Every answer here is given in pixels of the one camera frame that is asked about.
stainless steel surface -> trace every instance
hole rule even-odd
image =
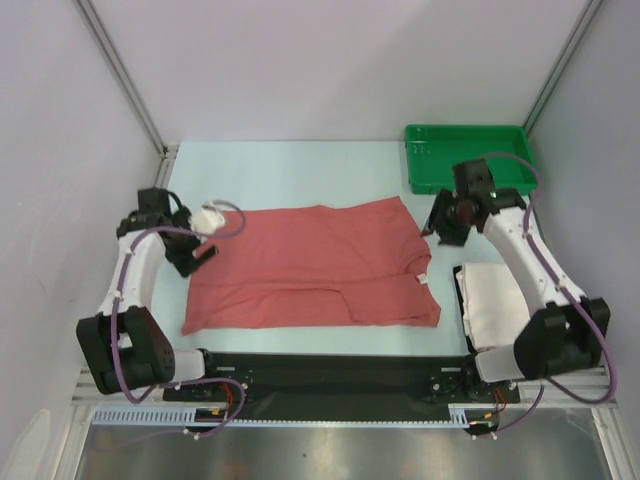
[[[80,15],[84,19],[87,28],[89,28],[98,48],[102,52],[109,69],[113,72],[117,82],[120,84],[127,102],[129,102],[129,105],[140,121],[143,130],[149,137],[149,141],[151,141],[155,147],[158,155],[163,156],[164,142],[160,137],[160,133],[158,133],[158,129],[153,123],[151,115],[149,115],[149,111],[142,101],[142,97],[140,96],[138,89],[133,83],[133,80],[131,80],[124,63],[122,63],[122,59],[120,58],[104,23],[100,19],[93,2],[91,0],[74,0],[74,3],[78,7]]]
[[[567,65],[569,65],[573,54],[580,46],[580,43],[587,33],[589,26],[593,23],[596,14],[600,10],[600,7],[604,2],[605,0],[588,0],[586,2],[585,8],[582,11],[582,15],[580,15],[580,18],[573,27],[567,43],[562,49],[562,52],[560,52],[558,60],[556,60],[556,63],[553,65],[551,73],[549,74],[544,87],[542,87],[538,99],[533,104],[531,112],[529,112],[529,115],[527,116],[527,120],[524,123],[524,129],[527,131],[527,133],[531,132],[536,122],[538,121],[542,110],[549,100],[549,97],[551,97],[551,94],[560,81],[560,78],[567,68]]]
[[[611,477],[614,480],[640,478],[638,463],[620,411],[617,408],[600,408],[592,413]]]
[[[108,450],[151,431],[92,427],[76,479],[612,478],[588,410],[540,410],[497,441],[452,430],[245,427]]]

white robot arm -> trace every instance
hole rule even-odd
[[[170,198],[177,204],[173,212]],[[192,215],[172,192],[160,188],[138,192],[138,210],[122,220],[116,232],[119,257],[107,295],[98,313],[80,320],[76,327],[101,393],[121,391],[122,379],[128,389],[135,389],[204,376],[203,352],[171,347],[150,313],[151,298],[160,262],[166,259],[183,277],[189,276],[217,253],[211,246],[196,255],[201,241],[193,232],[212,235],[225,223],[213,203]]]
[[[530,211],[522,197],[513,188],[496,189],[485,159],[455,166],[454,177],[455,195],[438,194],[423,234],[436,232],[441,243],[460,246],[475,226],[502,255],[531,316],[513,345],[476,355],[480,379],[536,380],[598,365],[601,342],[580,310],[604,336],[610,317],[604,300],[587,298],[560,268],[528,228]]]

green bin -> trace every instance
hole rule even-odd
[[[452,167],[491,152],[508,152],[534,167],[527,134],[522,127],[484,125],[409,125],[405,129],[411,191],[436,194],[454,189]],[[535,176],[508,158],[489,159],[497,187],[514,187],[521,195],[536,188]]]

folded white cloth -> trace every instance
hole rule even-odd
[[[502,263],[465,263],[456,274],[462,292],[465,334],[473,347],[512,345],[529,321],[520,287]]]

purple cable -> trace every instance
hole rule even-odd
[[[536,181],[538,183],[538,188],[536,188],[536,190],[531,195],[531,201],[529,202],[529,205],[527,206],[527,209],[524,214],[522,229],[527,239],[527,243],[531,248],[531,251],[536,256],[536,258],[538,259],[542,267],[549,274],[549,276],[551,277],[551,279],[556,285],[558,284],[561,285],[559,275],[554,271],[553,267],[549,264],[547,259],[544,257],[544,255],[538,248],[538,245],[536,244],[533,237],[528,234],[529,221],[531,218],[531,213],[533,211],[533,206],[539,196],[538,192],[540,190],[540,174],[535,168],[533,168],[533,166],[529,162],[511,153],[506,153],[506,152],[487,153],[482,157],[485,159],[498,157],[498,158],[509,158],[511,160],[515,160],[520,164],[524,165],[526,168],[529,169],[529,171],[531,171],[535,175]],[[564,385],[560,384],[557,380],[555,380],[552,377],[548,377],[547,380],[549,381],[549,383],[555,386],[558,390],[568,395],[569,397],[573,398],[574,400],[577,400],[578,402],[582,402],[587,405],[600,405],[602,403],[607,403],[613,399],[616,388],[618,387],[618,371],[616,369],[616,365],[613,360],[613,354],[611,353],[611,349],[607,345],[607,341],[605,340],[604,335],[602,334],[602,332],[600,331],[596,323],[593,321],[593,318],[591,318],[591,315],[589,315],[589,313],[582,307],[582,305],[580,305],[580,302],[571,294],[571,292],[569,292],[569,290],[567,290],[567,288],[560,286],[559,290],[565,296],[565,298],[569,300],[569,303],[576,309],[576,311],[580,314],[580,316],[584,319],[584,321],[587,323],[587,325],[593,332],[593,335],[596,337],[596,340],[600,344],[600,347],[602,348],[602,353],[604,355],[605,361],[607,363],[608,371],[609,371],[609,387],[607,388],[607,392],[601,398],[590,399],[590,398],[581,397],[577,393],[572,392],[571,390],[569,390]]]
[[[229,207],[232,208],[233,210],[235,210],[236,212],[238,212],[240,214],[240,220],[241,220],[241,224],[240,226],[229,233],[225,233],[225,232],[221,232],[221,233],[212,233],[212,234],[205,234],[205,233],[199,233],[199,232],[193,232],[191,230],[185,229],[185,228],[178,228],[178,227],[153,227],[150,228],[148,230],[145,230],[144,232],[142,232],[140,235],[138,235],[135,240],[131,243],[131,247],[130,247],[130,252],[127,253],[124,257],[124,260],[122,261],[122,268],[120,269],[120,276],[118,277],[118,284],[116,286],[116,290],[118,292],[122,292],[123,288],[124,288],[124,284],[125,284],[125,280],[127,278],[127,271],[129,269],[129,263],[131,263],[131,257],[133,256],[133,253],[135,252],[136,248],[138,247],[138,245],[140,245],[140,242],[142,242],[142,240],[145,239],[145,237],[147,237],[147,235],[150,235],[152,233],[158,233],[158,232],[167,232],[167,233],[180,233],[180,234],[184,234],[184,235],[191,235],[194,237],[206,237],[206,238],[231,238],[231,237],[235,237],[236,235],[240,234],[244,228],[247,226],[247,217],[244,214],[244,212],[238,208],[237,206],[235,206],[234,204],[232,204],[231,202],[226,202],[224,200],[216,200],[213,202],[214,205],[222,205],[225,207]],[[111,333],[111,356],[113,357],[113,367],[114,370],[116,372],[116,378],[118,379],[118,385],[120,386],[120,389],[122,390],[122,393],[124,393],[124,396],[127,397],[127,400],[129,400],[131,403],[134,404],[138,404],[138,403],[142,403],[148,396],[149,394],[156,388],[156,385],[149,387],[140,397],[136,398],[133,396],[133,393],[131,392],[131,390],[129,390],[129,387],[127,386],[127,382],[125,381],[124,378],[124,373],[122,372],[122,363],[120,361],[120,351],[118,350],[118,309],[120,308],[120,301],[121,298],[116,296],[113,299],[113,308],[111,309],[111,325],[110,325],[110,333]],[[205,381],[206,379],[203,380],[194,380],[192,382],[195,383],[210,383],[208,381]],[[183,382],[183,385],[192,385],[192,383],[186,383]]]
[[[231,415],[229,415],[228,418],[226,418],[225,420],[220,422],[218,425],[213,427],[211,430],[206,431],[206,432],[202,432],[202,433],[198,433],[197,434],[198,437],[195,437],[195,435],[193,435],[194,440],[196,438],[212,437],[213,435],[218,433],[220,430],[222,430],[224,427],[226,427],[230,422],[235,420],[238,417],[238,415],[240,414],[240,411],[242,410],[242,408],[244,407],[245,400],[247,398],[247,394],[245,393],[244,388],[242,388],[242,385],[240,384],[240,382],[238,382],[237,380],[234,380],[233,378],[220,377],[220,378],[205,378],[205,379],[200,379],[200,380],[187,380],[185,382],[167,383],[165,385],[162,385],[162,388],[172,388],[172,387],[175,387],[177,385],[185,386],[185,385],[196,385],[196,384],[202,384],[202,383],[227,383],[227,384],[233,385],[238,390],[240,390],[240,402],[238,403],[237,408],[234,410],[234,412]],[[167,428],[165,430],[159,430],[157,432],[151,432],[151,433],[148,433],[146,435],[142,435],[142,436],[134,438],[132,440],[127,440],[126,442],[119,443],[119,444],[114,445],[112,447],[99,448],[97,446],[94,446],[94,448],[96,448],[97,450],[100,450],[100,451],[119,450],[121,448],[130,447],[131,445],[134,445],[134,444],[136,444],[138,442],[143,442],[145,440],[149,440],[151,438],[160,437],[160,436],[169,435],[169,434],[176,434],[176,433],[184,434],[185,430],[183,428]]]

